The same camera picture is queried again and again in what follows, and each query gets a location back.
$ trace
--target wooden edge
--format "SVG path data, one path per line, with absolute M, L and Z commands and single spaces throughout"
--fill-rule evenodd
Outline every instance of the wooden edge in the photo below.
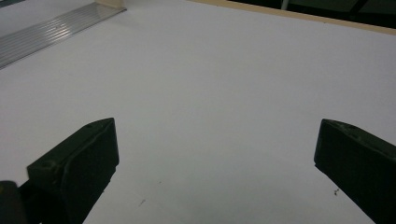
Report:
M 106 7 L 113 7 L 115 9 L 124 8 L 123 0 L 95 0 L 95 2 Z
M 307 20 L 307 21 L 319 21 L 319 22 L 324 22 L 324 23 L 330 23 L 330 24 L 342 25 L 342 26 L 347 26 L 347 27 L 352 27 L 352 28 L 358 28 L 358 29 L 362 29 L 362 30 L 374 31 L 374 32 L 387 34 L 387 35 L 396 35 L 396 29 L 391 29 L 391 28 L 387 28 L 387 27 L 374 26 L 374 25 L 369 25 L 369 24 L 364 24 L 364 23 L 357 23 L 357 22 L 353 22 L 353 21 L 340 21 L 340 20 L 326 18 L 326 17 L 313 16 L 313 15 L 292 12 L 292 11 L 285 11 L 285 10 L 274 9 L 274 8 L 269 8 L 269 7 L 253 6 L 253 5 L 244 4 L 244 3 L 231 2 L 231 1 L 227 1 L 227 0 L 189 0 L 189 1 L 209 4 L 209 5 L 213 5 L 213 6 L 217 6 L 217 7 L 229 7 L 229 8 L 246 10 L 246 11 L 253 11 L 253 12 L 260 12 L 260 13 L 266 13 L 266 14 L 271 14 L 271 15 L 289 17 L 289 18 L 294 18 L 294 19 L 301 19 L 301 20 Z

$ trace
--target white table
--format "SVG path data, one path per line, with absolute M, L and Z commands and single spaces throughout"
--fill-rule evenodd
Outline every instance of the white table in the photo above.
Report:
M 88 3 L 0 8 L 0 35 Z M 22 184 L 28 164 L 114 117 L 120 165 L 85 223 L 373 223 L 313 157 L 324 118 L 396 144 L 396 36 L 184 0 L 126 6 L 0 70 L 0 179 Z

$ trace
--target small debris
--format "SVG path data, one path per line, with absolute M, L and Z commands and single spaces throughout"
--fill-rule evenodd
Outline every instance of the small debris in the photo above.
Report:
M 143 201 L 139 204 L 139 207 L 142 206 L 142 204 L 146 201 L 146 199 L 143 199 Z
M 337 189 L 334 191 L 334 195 L 337 196 L 338 191 L 340 191 L 340 189 Z

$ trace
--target white surface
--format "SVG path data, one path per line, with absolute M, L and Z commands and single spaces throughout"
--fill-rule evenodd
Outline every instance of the white surface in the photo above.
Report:
M 0 30 L 84 4 L 0 8 Z M 85 223 L 373 223 L 313 157 L 324 118 L 396 143 L 396 36 L 182 0 L 126 6 L 0 70 L 0 179 L 23 183 L 30 162 L 114 117 L 120 165 Z

